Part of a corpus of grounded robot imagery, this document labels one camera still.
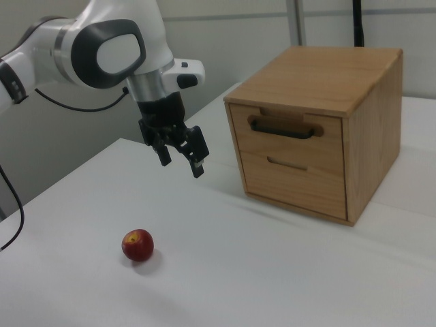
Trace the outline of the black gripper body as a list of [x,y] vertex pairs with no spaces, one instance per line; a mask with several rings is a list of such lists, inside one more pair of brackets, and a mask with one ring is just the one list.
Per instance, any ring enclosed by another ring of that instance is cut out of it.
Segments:
[[147,146],[151,146],[160,132],[171,132],[184,127],[185,107],[179,92],[156,101],[137,103],[142,118],[138,121]]

